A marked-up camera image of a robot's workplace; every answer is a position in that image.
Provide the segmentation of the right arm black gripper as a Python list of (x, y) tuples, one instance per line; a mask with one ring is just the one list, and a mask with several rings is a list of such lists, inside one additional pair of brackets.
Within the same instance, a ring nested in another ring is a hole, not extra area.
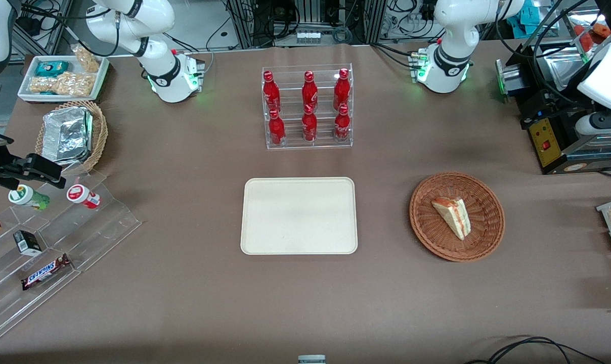
[(57, 189), (63, 189), (66, 179), (61, 175), (63, 167), (39, 154), (28, 154), (19, 158), (9, 152), (0, 151), (0, 187), (16, 190), (19, 179), (39, 180)]

